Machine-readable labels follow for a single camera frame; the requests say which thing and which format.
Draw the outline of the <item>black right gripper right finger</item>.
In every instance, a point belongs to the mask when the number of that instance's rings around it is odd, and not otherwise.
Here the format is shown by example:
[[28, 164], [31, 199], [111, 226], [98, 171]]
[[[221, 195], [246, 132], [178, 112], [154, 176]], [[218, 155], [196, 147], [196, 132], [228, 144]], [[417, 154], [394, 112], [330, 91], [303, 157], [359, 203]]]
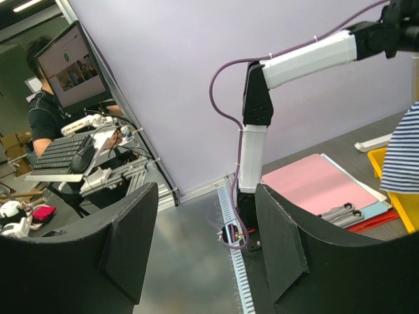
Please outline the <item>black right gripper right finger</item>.
[[418, 234], [381, 241], [255, 193], [270, 296], [278, 313], [417, 313]]

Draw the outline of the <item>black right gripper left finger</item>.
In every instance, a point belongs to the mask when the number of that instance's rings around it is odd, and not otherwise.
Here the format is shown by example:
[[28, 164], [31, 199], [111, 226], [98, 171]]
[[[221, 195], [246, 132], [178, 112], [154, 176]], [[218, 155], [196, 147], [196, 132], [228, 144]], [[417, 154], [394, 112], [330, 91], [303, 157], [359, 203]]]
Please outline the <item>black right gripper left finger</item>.
[[41, 237], [1, 237], [2, 313], [131, 313], [141, 298], [158, 210], [146, 183]]

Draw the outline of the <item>blue white striped tank top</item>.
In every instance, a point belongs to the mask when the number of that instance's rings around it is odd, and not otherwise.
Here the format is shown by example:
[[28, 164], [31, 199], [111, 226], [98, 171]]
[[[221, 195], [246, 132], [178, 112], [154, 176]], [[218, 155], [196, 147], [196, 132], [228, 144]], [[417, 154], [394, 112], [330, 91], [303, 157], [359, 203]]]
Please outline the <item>blue white striped tank top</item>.
[[418, 102], [404, 114], [390, 137], [380, 188], [400, 194], [418, 193]]

